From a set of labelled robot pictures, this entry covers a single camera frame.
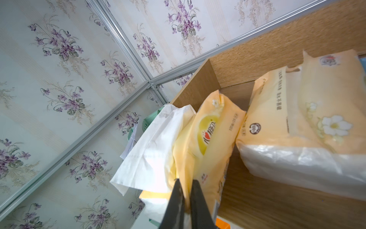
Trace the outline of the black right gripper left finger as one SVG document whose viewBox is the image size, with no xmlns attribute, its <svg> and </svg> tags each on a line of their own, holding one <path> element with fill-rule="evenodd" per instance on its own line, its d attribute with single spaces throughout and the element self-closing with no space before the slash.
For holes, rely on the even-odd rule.
<svg viewBox="0 0 366 229">
<path fill-rule="evenodd" d="M 180 179 L 177 179 L 159 229 L 183 229 L 184 218 L 185 198 Z"/>
</svg>

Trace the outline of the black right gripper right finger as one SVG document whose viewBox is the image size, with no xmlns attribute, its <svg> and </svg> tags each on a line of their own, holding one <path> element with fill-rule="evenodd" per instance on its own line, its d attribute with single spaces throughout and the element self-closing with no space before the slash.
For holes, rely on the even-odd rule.
<svg viewBox="0 0 366 229">
<path fill-rule="evenodd" d="M 205 201 L 200 183 L 193 180 L 190 194 L 192 229 L 218 229 Z"/>
</svg>

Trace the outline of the yellow tissue pack with tissue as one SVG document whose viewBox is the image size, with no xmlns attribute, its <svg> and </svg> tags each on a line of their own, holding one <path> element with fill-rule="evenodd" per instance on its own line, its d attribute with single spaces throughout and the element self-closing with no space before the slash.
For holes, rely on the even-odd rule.
<svg viewBox="0 0 366 229">
<path fill-rule="evenodd" d="M 141 190 L 148 218 L 161 222 L 174 183 L 189 199 L 200 183 L 210 216 L 216 219 L 226 171 L 245 111 L 214 91 L 198 111 L 166 105 L 126 155 L 111 179 L 121 194 Z"/>
</svg>

